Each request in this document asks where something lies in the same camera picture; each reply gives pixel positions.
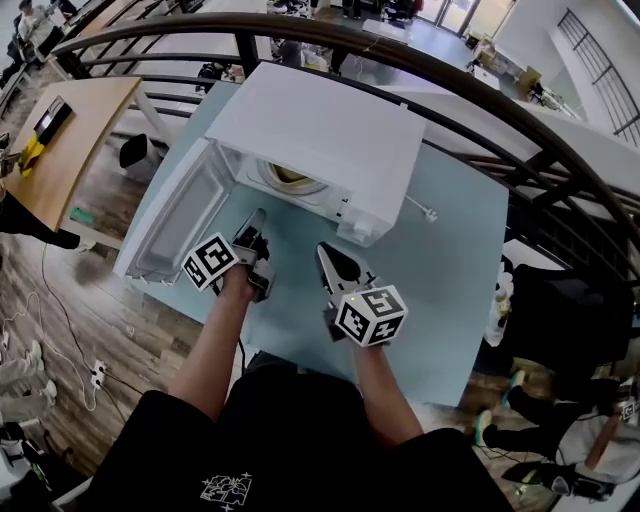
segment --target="door frame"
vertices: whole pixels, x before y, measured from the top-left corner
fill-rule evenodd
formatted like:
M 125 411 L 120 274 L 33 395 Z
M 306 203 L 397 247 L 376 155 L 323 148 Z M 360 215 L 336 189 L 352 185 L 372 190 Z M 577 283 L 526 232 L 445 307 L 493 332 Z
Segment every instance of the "door frame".
M 464 31 L 469 26 L 469 22 L 471 21 L 471 18 L 475 14 L 475 12 L 478 9 L 478 7 L 480 5 L 480 2 L 482 0 L 471 0 L 471 1 L 473 2 L 473 5 L 471 5 L 471 8 L 467 12 L 467 15 L 465 16 L 464 21 L 460 25 L 460 29 L 457 30 L 457 31 L 451 30 L 450 28 L 442 26 L 442 20 L 446 16 L 447 11 L 449 10 L 449 7 L 453 3 L 453 0 L 444 0 L 444 2 L 442 2 L 442 5 L 440 6 L 440 10 L 438 11 L 438 14 L 436 15 L 436 19 L 434 21 L 431 21 L 431 20 L 428 20 L 426 18 L 423 18 L 420 15 L 418 15 L 418 17 L 421 20 L 424 20 L 427 23 L 431 23 L 432 25 L 435 25 L 436 27 L 438 27 L 438 28 L 440 28 L 442 30 L 446 30 L 447 32 L 450 32 L 451 34 L 455 34 L 457 37 L 462 37 L 462 34 L 464 33 Z

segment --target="hand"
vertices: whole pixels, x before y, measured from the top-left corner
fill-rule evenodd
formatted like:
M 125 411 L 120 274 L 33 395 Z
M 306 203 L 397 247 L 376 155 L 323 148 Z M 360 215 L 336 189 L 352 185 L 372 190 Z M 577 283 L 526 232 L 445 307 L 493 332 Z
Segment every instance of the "hand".
M 253 300 L 256 290 L 248 280 L 249 273 L 246 265 L 234 265 L 224 273 L 222 294 L 246 300 Z

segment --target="metal stair railing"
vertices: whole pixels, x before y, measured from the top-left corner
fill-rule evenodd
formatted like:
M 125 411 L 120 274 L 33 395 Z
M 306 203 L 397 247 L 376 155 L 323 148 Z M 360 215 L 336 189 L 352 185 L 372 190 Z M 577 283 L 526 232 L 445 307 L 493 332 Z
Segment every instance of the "metal stair railing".
M 239 56 L 222 57 L 202 53 L 143 53 L 141 55 L 105 57 L 85 63 L 80 62 L 74 56 L 74 52 L 82 51 L 98 44 L 144 36 L 157 36 L 157 39 L 159 39 L 165 35 L 182 33 L 233 34 Z M 332 49 L 340 49 L 356 56 L 400 69 L 457 94 L 501 120 L 535 143 L 539 148 L 539 152 L 529 160 L 524 161 L 495 144 L 481 133 L 477 133 L 455 120 L 415 102 L 355 80 L 300 68 L 305 72 L 341 82 L 386 101 L 406 105 L 410 111 L 489 151 L 495 155 L 495 158 L 506 163 L 510 168 L 510 172 L 492 172 L 486 166 L 478 165 L 478 162 L 474 162 L 472 157 L 456 155 L 429 140 L 423 141 L 451 154 L 454 158 L 463 161 L 509 189 L 511 201 L 528 212 L 531 226 L 528 226 L 526 230 L 520 231 L 510 227 L 508 238 L 519 238 L 526 243 L 535 245 L 531 240 L 531 234 L 539 231 L 537 234 L 540 237 L 551 239 L 555 246 L 560 248 L 559 250 L 563 254 L 565 261 L 572 261 L 577 269 L 587 273 L 593 279 L 601 279 L 608 282 L 615 281 L 632 287 L 640 285 L 640 271 L 632 263 L 627 248 L 621 247 L 619 242 L 613 240 L 607 229 L 588 215 L 574 199 L 588 197 L 592 202 L 601 205 L 611 216 L 617 228 L 622 230 L 626 239 L 640 250 L 640 231 L 629 212 L 622 206 L 618 196 L 591 169 L 584 159 L 553 130 L 499 91 L 492 89 L 459 69 L 418 50 L 366 32 L 358 32 L 312 20 L 266 14 L 215 13 L 172 15 L 123 23 L 91 37 L 66 41 L 56 47 L 53 50 L 53 54 L 58 58 L 65 70 L 78 79 L 92 78 L 88 68 L 97 64 L 115 64 L 116 62 L 128 61 L 133 66 L 137 62 L 145 60 L 202 61 L 206 58 L 210 58 L 212 62 L 222 60 L 223 62 L 240 63 L 245 75 L 249 76 L 260 63 L 255 36 L 290 39 Z M 194 84 L 197 80 L 207 80 L 187 76 L 149 76 L 144 74 L 136 76 L 140 76 L 147 81 L 186 84 Z M 173 96 L 176 101 L 184 98 L 184 101 L 191 100 L 193 102 L 192 97 Z M 184 117 L 184 112 L 174 112 L 172 109 L 165 108 L 162 113 L 168 115 L 175 113 L 175 115 Z M 565 179 L 562 181 L 552 179 L 551 173 L 548 172 L 554 164 L 562 166 L 566 170 Z M 544 192 L 532 198 L 520 189 L 522 186 L 538 187 Z M 560 218 L 558 215 L 557 208 L 554 206 L 558 203 L 565 205 L 572 212 L 571 223 L 567 223 L 564 218 Z M 542 223 L 553 224 L 557 234 L 550 233 L 549 230 L 539 229 L 539 225 Z M 588 237 L 584 236 L 585 232 L 589 233 Z M 584 254 L 588 254 L 589 258 L 585 259 Z M 608 257 L 609 254 L 615 255 L 615 261 Z

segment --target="black shirt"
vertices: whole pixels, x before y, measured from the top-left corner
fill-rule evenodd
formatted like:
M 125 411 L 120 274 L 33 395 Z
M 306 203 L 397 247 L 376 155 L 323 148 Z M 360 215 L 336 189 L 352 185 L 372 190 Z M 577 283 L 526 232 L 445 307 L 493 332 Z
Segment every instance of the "black shirt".
M 175 397 L 145 393 L 87 498 L 91 511 L 453 510 L 452 499 L 511 510 L 459 432 L 385 453 L 352 384 L 277 367 L 239 379 L 217 424 Z

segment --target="person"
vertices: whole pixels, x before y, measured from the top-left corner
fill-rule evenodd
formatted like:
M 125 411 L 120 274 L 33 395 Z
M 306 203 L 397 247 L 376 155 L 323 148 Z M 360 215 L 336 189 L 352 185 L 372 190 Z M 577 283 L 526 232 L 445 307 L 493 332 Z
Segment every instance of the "person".
M 561 466 L 585 467 L 600 433 L 614 416 L 619 381 L 593 379 L 575 386 L 571 397 L 565 389 L 564 397 L 576 401 L 554 405 L 529 396 L 522 388 L 524 379 L 522 371 L 513 376 L 503 404 L 537 426 L 517 431 L 498 430 L 492 423 L 491 412 L 483 411 L 476 420 L 476 444 L 510 452 L 537 453 Z M 621 422 L 602 446 L 596 471 L 620 481 L 640 471 L 640 431 Z
M 4 165 L 5 151 L 10 142 L 9 133 L 0 135 L 0 233 L 32 236 L 45 244 L 62 249 L 73 249 L 77 252 L 92 249 L 95 242 L 91 240 L 81 239 L 78 235 L 64 229 L 58 231 L 49 229 L 4 188 L 2 178 L 13 170 L 13 166 L 9 165 L 9 170 L 6 171 Z
M 16 45 L 14 39 L 11 39 L 7 45 L 7 55 L 11 59 L 11 64 L 2 70 L 2 76 L 0 77 L 0 89 L 4 89 L 9 79 L 20 71 L 20 68 L 24 63 L 22 56 L 20 55 L 20 49 Z
M 329 71 L 334 75 L 342 76 L 340 68 L 349 54 L 344 50 L 335 49 L 331 54 L 331 65 Z
M 22 12 L 18 33 L 23 41 L 33 44 L 40 54 L 39 59 L 44 62 L 44 58 L 62 41 L 64 33 L 49 19 L 51 12 L 44 6 L 33 7 L 32 0 L 20 0 L 18 7 Z
M 342 0 L 342 17 L 349 17 L 349 9 L 353 7 L 353 18 L 360 19 L 361 4 L 360 0 Z
M 24 359 L 5 361 L 0 365 L 0 385 L 8 386 L 43 371 L 42 347 L 34 340 Z M 46 387 L 36 394 L 21 398 L 0 398 L 0 425 L 41 417 L 53 406 L 57 395 L 55 382 L 49 379 Z
M 51 5 L 55 6 L 56 4 L 65 20 L 69 21 L 78 15 L 78 9 L 71 3 L 71 0 L 51 0 Z
M 242 265 L 226 272 L 168 392 L 142 396 L 84 510 L 116 510 L 123 499 L 141 510 L 403 510 L 436 495 L 447 508 L 511 510 L 462 433 L 423 434 L 379 346 L 344 341 L 362 395 L 349 382 L 259 353 L 227 397 L 254 296 L 247 275 Z

